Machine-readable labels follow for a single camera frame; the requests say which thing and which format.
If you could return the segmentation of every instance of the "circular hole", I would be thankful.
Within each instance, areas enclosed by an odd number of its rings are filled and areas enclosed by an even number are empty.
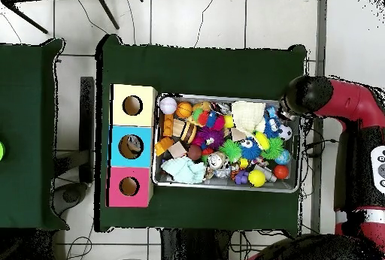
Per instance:
[[[143,103],[136,95],[130,95],[123,101],[123,111],[125,114],[135,116],[143,110]]]
[[[139,182],[134,177],[125,177],[120,181],[119,189],[125,196],[135,196],[139,191]]]
[[[143,147],[143,141],[137,135],[124,135],[119,142],[119,152],[126,159],[137,159]]]

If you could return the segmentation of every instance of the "dark green table cover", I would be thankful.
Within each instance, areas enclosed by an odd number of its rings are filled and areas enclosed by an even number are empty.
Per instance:
[[[96,52],[97,101],[102,100],[102,154],[96,156],[95,218],[101,229],[168,227],[286,229],[297,234],[299,190],[294,193],[230,191],[155,186],[148,208],[106,207],[109,86],[152,86],[158,92],[278,100],[283,88],[303,74],[306,49],[217,50],[125,46],[106,35]]]
[[[0,44],[0,227],[66,229],[50,208],[54,59],[63,41]]]

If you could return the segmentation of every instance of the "pink box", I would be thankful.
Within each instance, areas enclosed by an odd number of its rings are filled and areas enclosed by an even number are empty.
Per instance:
[[[120,191],[120,182],[125,177],[134,177],[139,182],[138,192],[133,196],[124,195]],[[153,194],[153,182],[149,168],[118,168],[111,167],[110,188],[108,189],[107,207],[148,207]]]

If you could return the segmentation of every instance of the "light blue cloth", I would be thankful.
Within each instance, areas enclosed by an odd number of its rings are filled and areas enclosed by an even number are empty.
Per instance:
[[[169,159],[160,167],[173,176],[175,181],[185,184],[199,184],[203,182],[206,172],[204,163],[195,164],[187,156]]]

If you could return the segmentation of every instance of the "green tablecloth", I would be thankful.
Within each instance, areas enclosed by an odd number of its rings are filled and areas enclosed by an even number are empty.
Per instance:
[[[106,35],[97,47],[97,129],[95,218],[108,227],[286,229],[297,233],[299,191],[238,192],[155,186],[148,208],[106,207],[109,86],[152,86],[158,92],[278,100],[283,88],[303,74],[306,50],[216,50],[125,46]]]

